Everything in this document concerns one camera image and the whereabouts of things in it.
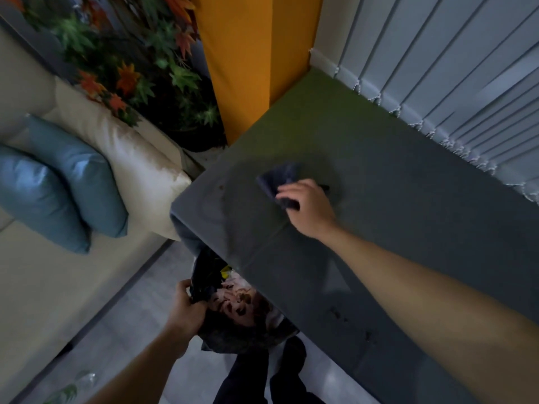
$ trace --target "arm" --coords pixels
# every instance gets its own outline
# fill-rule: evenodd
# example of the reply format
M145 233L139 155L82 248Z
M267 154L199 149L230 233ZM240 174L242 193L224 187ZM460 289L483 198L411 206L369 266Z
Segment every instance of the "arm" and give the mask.
M206 304L191 305L187 279L177 285L174 305L162 332L87 404L157 404L172 366L204 322Z
M495 299L342 229L313 180L279 188L292 224L333 250L397 325L484 403L539 397L539 327Z

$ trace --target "sofa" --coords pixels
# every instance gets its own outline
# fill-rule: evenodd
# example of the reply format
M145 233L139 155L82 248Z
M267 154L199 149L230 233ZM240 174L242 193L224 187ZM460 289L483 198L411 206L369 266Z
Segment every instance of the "sofa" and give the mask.
M54 76L1 28L0 56L0 143L24 149L26 113L55 121ZM192 166L144 126L139 133L164 156ZM91 239L88 255L74 254L0 209L0 402L23 390L167 241L131 216L127 236Z

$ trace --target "dark rag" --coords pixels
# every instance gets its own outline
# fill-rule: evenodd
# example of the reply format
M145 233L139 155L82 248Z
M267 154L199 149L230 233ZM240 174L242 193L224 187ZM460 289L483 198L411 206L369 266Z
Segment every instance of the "dark rag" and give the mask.
M283 210L292 208L293 210L300 209L300 203L290 198L276 199L275 196L279 192L277 187L283 184L295 183L298 181L299 164L296 162L286 162L277 166L263 175L257 177L257 184L262 191L274 202L276 202Z

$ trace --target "table top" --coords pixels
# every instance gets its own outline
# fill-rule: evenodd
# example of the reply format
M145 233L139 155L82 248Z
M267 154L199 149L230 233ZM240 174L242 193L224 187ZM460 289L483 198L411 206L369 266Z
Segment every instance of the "table top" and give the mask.
M255 177L284 161L338 219L539 322L539 208L312 69L175 201L173 213L383 404L476 402Z

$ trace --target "yellow wall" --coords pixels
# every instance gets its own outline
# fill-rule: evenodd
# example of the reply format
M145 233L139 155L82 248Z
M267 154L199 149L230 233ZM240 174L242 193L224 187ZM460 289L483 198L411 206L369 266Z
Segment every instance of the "yellow wall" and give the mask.
M308 69L322 0L193 0L230 144Z

